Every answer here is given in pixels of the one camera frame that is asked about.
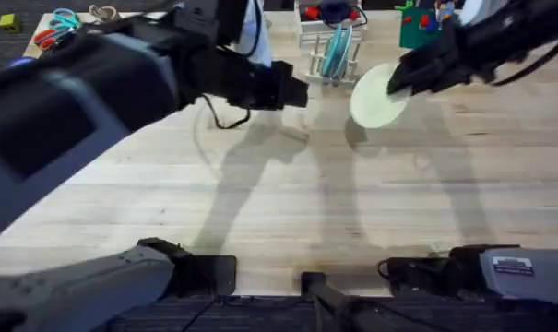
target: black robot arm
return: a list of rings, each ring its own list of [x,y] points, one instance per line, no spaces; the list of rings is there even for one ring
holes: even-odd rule
[[[511,0],[475,25],[461,26],[448,19],[440,38],[399,59],[387,92],[411,88],[412,94],[425,90],[435,93],[457,84],[470,84],[474,76],[501,86],[551,60],[558,54],[558,45],[532,66],[502,82],[494,82],[498,66],[523,61],[530,51],[557,40],[558,0]]]
[[[239,38],[246,4],[192,25],[180,8],[127,19],[0,73],[0,232],[118,141],[204,93],[245,109],[305,106],[307,85],[291,65],[268,68],[218,47]]]

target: wooden table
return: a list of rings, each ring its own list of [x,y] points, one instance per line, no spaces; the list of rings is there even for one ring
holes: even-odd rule
[[[297,48],[291,15],[268,14],[270,39],[303,77],[309,50]],[[361,72],[403,54],[399,17],[369,14]],[[307,109],[257,113],[235,130],[216,129],[203,101],[141,130],[0,236],[0,273],[158,236],[236,255],[240,294],[296,294],[304,270],[384,294],[374,266],[390,256],[465,243],[558,248],[558,58],[502,89],[416,96],[378,130],[350,119],[349,90],[313,86],[310,96]],[[214,104],[225,122],[243,116]]]

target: scissors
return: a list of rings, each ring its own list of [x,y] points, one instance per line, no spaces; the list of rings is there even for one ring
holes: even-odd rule
[[[67,8],[57,8],[53,11],[53,18],[49,21],[50,29],[60,29],[67,27],[77,29],[81,27],[82,23],[77,19],[74,11]]]
[[[35,35],[33,41],[42,51],[47,51],[71,30],[72,29],[68,27],[43,30]]]

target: red scissors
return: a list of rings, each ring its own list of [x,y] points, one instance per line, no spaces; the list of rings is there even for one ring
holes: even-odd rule
[[[69,32],[70,29],[65,27],[59,29],[47,29],[37,33],[33,41],[42,51],[46,51]]]

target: label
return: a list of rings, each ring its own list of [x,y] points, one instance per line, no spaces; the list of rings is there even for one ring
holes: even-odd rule
[[[528,258],[492,257],[493,269],[497,273],[533,277],[535,271]]]

